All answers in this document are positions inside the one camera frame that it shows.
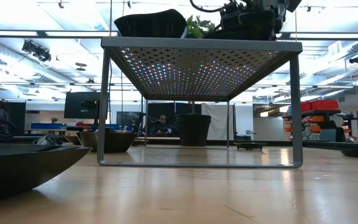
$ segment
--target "metal table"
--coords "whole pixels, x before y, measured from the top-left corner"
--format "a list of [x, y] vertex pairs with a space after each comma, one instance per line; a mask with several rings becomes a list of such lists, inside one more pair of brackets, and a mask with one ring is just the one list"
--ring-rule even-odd
[[300, 167], [303, 163], [300, 111], [299, 42], [249, 40], [168, 39], [103, 37], [103, 74], [100, 117], [106, 117], [110, 59], [146, 100], [227, 102], [227, 146], [229, 101], [284, 63], [290, 62], [293, 119], [293, 164], [252, 166], [229, 164], [138, 164], [104, 160], [104, 127], [99, 122], [98, 162], [106, 166], [170, 167]]

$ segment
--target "ceiling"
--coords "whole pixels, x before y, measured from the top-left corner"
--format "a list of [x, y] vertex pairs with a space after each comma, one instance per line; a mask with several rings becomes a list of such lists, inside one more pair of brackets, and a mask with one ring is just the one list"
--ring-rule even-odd
[[[106, 31], [109, 29], [110, 1], [109, 0], [76, 0], [62, 1], [53, 0], [21, 0], [0, 1], [0, 30], [70, 30], [70, 31]], [[153, 13], [174, 8], [185, 18], [191, 15], [200, 15], [202, 20], [211, 20], [219, 24], [219, 13], [203, 13], [192, 8], [188, 1], [179, 0], [137, 0], [112, 2], [112, 20], [122, 15]], [[222, 6], [225, 0], [194, 0], [197, 5], [207, 9]], [[302, 32], [340, 32], [358, 33], [358, 0], [303, 0], [296, 13], [287, 12], [287, 21], [282, 29], [283, 33], [301, 37]], [[112, 24], [112, 31], [117, 28]], [[25, 40], [31, 40], [34, 44], [49, 49], [52, 55], [50, 62], [40, 63], [34, 56], [22, 50]], [[347, 52], [350, 47], [358, 44], [358, 40], [330, 40], [318, 37], [315, 40], [299, 40], [303, 44], [303, 52], [300, 55], [300, 72], [302, 73], [301, 85], [354, 85], [358, 79], [358, 64], [347, 62], [348, 57], [357, 56], [358, 52]], [[0, 54], [10, 57], [7, 65], [0, 66], [2, 71], [11, 71], [9, 75], [1, 74], [0, 82], [28, 82], [28, 76], [38, 78], [39, 82], [60, 83], [86, 83], [93, 79], [96, 83], [101, 82], [101, 69], [103, 49], [100, 47], [100, 39], [95, 38], [21, 38], [0, 37]], [[76, 63], [86, 64], [85, 71], [79, 71]], [[342, 78], [327, 82], [334, 77], [342, 75]], [[124, 76], [121, 80], [121, 71], [112, 63], [112, 90], [121, 90], [121, 81], [130, 83]], [[257, 83], [258, 85], [287, 85], [289, 81], [289, 64], [285, 64], [273, 74]], [[18, 91], [20, 98], [64, 98], [65, 91], [97, 91], [96, 86], [55, 86], [53, 85], [3, 85], [9, 91]], [[125, 85], [124, 100], [139, 100], [138, 91], [133, 86]], [[45, 90], [47, 94], [42, 96], [35, 92]], [[302, 93], [310, 95], [328, 94], [337, 91], [335, 88], [302, 88]], [[287, 87], [261, 87], [255, 86], [239, 95], [233, 101], [274, 101], [281, 96], [288, 96]], [[119, 91], [112, 94], [112, 99], [121, 100]]]

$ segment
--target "red container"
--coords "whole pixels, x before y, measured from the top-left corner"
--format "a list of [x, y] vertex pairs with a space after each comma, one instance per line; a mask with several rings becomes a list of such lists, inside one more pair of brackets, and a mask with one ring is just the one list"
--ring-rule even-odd
[[301, 112], [310, 111], [310, 110], [311, 110], [311, 102], [301, 103]]
[[310, 103], [311, 110], [338, 110], [339, 108], [336, 100], [316, 100]]

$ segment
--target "wooden floor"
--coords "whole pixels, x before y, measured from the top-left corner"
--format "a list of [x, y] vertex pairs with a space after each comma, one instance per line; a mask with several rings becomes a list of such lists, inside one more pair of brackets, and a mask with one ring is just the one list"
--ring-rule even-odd
[[[106, 159], [285, 164], [290, 154], [134, 147]], [[301, 169], [169, 169], [101, 167], [89, 154], [32, 192], [0, 201], [0, 223], [358, 224], [358, 158], [325, 149], [304, 155]]]

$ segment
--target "shelf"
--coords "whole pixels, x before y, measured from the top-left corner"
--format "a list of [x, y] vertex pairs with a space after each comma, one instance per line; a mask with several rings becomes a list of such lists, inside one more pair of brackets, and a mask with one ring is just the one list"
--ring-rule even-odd
[[[302, 118], [305, 116], [317, 116], [317, 115], [332, 115], [340, 113], [340, 110], [314, 110], [314, 111], [305, 111], [301, 113]], [[283, 116], [283, 118], [292, 118], [292, 115]]]
[[229, 101], [297, 57], [299, 42], [103, 37], [146, 100]]

